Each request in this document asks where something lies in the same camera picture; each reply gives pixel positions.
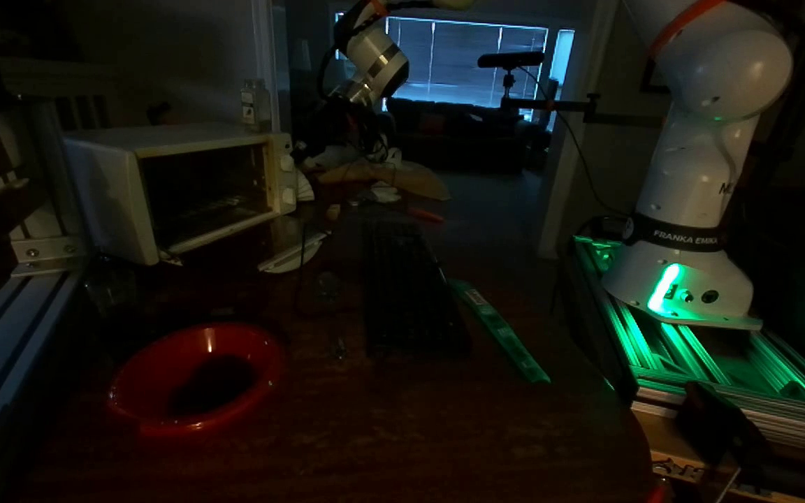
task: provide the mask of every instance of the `table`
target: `table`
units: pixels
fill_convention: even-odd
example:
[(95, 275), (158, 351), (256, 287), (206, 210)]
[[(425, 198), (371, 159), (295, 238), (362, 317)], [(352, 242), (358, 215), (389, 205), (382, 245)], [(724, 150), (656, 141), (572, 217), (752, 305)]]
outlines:
[[(425, 225), (446, 273), (505, 316), (548, 384), (529, 384), (470, 316), (470, 358), (371, 361), (358, 222), (343, 219), (302, 273), (263, 278), (249, 242), (231, 239), (202, 268), (158, 275), (150, 302), (181, 287), (188, 305), (227, 296), (277, 333), (288, 375), (260, 409), (196, 439), (143, 439), (106, 409), (118, 361), (98, 355), (7, 499), (646, 499), (640, 423), (550, 312), (541, 264), (508, 245), (475, 245), (473, 229), (485, 219)], [(309, 292), (319, 273), (337, 278), (329, 306)]]

